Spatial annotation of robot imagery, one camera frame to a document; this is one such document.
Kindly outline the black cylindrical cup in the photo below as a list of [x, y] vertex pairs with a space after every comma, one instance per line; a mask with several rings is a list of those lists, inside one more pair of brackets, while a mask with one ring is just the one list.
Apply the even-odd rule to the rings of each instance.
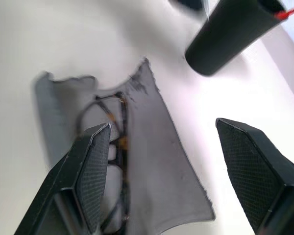
[[185, 52], [190, 67], [210, 76], [281, 23], [279, 0], [220, 0]]

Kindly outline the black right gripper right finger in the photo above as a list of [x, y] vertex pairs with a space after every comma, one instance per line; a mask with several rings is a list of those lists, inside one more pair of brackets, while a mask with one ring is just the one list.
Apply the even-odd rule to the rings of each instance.
[[218, 118], [216, 128], [229, 179], [255, 235], [294, 235], [294, 163], [255, 127]]

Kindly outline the dark tortoiseshell eyeglasses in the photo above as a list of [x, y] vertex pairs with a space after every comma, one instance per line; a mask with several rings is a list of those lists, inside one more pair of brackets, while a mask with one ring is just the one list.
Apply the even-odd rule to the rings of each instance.
[[[119, 126], [115, 116], [104, 103], [104, 100], [111, 98], [118, 99], [120, 102], [122, 126]], [[109, 144], [115, 146], [116, 155], [114, 159], [108, 161], [108, 164], [118, 167], [122, 171], [122, 188], [120, 190], [118, 200], [108, 216], [101, 223], [100, 230], [103, 232], [103, 235], [125, 235], [126, 224], [129, 220], [130, 212], [130, 187], [128, 182], [127, 101], [122, 92], [116, 92], [115, 94], [106, 96], [95, 95], [93, 101], [87, 104], [86, 107], [77, 116], [75, 122], [75, 133], [77, 136], [82, 135], [81, 123], [84, 115], [94, 105], [99, 106], [105, 112], [110, 122], [115, 126], [118, 136], [111, 140]], [[112, 221], [113, 217], [116, 215], [118, 209], [122, 211], [121, 226], [115, 232], [106, 233], [105, 230]]]

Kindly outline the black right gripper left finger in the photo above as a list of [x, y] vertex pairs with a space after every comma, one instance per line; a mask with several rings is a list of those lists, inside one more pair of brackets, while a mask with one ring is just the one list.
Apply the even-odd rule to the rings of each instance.
[[99, 231], [111, 127], [87, 129], [50, 170], [14, 235], [93, 235]]

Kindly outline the red marker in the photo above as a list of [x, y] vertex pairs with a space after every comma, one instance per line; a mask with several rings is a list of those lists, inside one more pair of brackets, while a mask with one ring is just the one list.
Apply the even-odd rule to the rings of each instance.
[[294, 14], [294, 8], [289, 9], [289, 10], [282, 10], [277, 13], [275, 13], [275, 17], [281, 21], [287, 20], [289, 16]]

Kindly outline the grey microfibre cloth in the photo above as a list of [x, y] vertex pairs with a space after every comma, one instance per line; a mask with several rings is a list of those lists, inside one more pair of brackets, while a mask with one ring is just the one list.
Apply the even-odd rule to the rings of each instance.
[[77, 129], [108, 121], [95, 96], [124, 94], [128, 104], [130, 222], [128, 235], [160, 235], [179, 225], [213, 221], [215, 212], [180, 142], [156, 86], [148, 59], [122, 84], [100, 90], [92, 76], [55, 81], [43, 72], [33, 85], [53, 167], [69, 150]]

